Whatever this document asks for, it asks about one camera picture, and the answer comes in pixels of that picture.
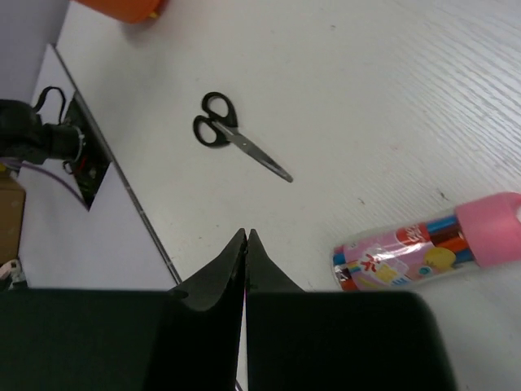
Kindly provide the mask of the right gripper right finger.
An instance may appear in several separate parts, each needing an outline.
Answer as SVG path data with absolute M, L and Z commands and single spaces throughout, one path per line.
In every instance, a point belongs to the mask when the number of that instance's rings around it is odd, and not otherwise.
M 412 292 L 306 292 L 247 241 L 251 390 L 454 390 L 436 320 Z

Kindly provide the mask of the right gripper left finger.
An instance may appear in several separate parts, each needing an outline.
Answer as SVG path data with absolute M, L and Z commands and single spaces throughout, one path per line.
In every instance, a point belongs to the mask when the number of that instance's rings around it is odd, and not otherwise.
M 4 390 L 231 390 L 247 237 L 168 291 L 1 295 Z

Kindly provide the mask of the black handled scissors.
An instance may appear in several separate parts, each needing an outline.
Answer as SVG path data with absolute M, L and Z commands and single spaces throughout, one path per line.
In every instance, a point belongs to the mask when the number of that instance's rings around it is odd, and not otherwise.
M 227 113 L 225 116 L 211 109 L 211 103 L 215 100 L 221 100 L 226 105 Z M 205 115 L 196 116 L 192 125 L 194 135 L 201 144 L 209 148 L 221 148 L 233 144 L 286 182 L 293 182 L 293 177 L 281 165 L 261 150 L 253 141 L 240 133 L 237 113 L 233 103 L 227 96 L 217 91 L 208 92 L 202 98 L 201 109 L 205 112 Z M 216 135 L 213 141 L 208 142 L 204 139 L 201 131 L 203 125 L 210 128 Z

